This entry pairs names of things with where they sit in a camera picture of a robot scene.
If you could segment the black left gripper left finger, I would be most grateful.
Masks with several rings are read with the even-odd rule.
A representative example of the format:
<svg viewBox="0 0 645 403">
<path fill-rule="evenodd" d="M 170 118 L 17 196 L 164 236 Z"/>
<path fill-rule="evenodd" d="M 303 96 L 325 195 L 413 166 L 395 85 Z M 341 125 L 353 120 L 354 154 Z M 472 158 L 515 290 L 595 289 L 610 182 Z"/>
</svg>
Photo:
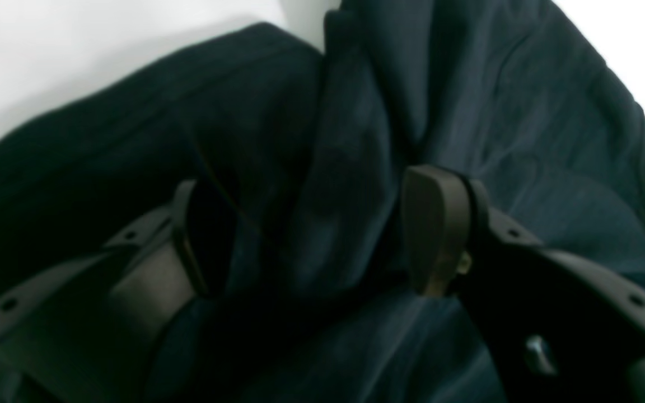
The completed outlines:
<svg viewBox="0 0 645 403">
<path fill-rule="evenodd" d="M 198 188 L 0 295 L 0 402 L 144 400 L 169 324 L 211 290 L 189 234 Z"/>
</svg>

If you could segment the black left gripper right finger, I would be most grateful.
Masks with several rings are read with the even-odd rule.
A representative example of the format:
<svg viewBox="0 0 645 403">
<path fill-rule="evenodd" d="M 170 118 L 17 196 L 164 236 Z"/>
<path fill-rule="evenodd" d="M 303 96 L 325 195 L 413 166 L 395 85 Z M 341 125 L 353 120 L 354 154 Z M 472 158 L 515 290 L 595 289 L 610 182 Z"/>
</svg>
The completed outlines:
<svg viewBox="0 0 645 403">
<path fill-rule="evenodd" d="M 405 169 L 401 221 L 415 292 L 459 300 L 509 402 L 645 402 L 645 290 L 544 246 L 440 167 Z"/>
</svg>

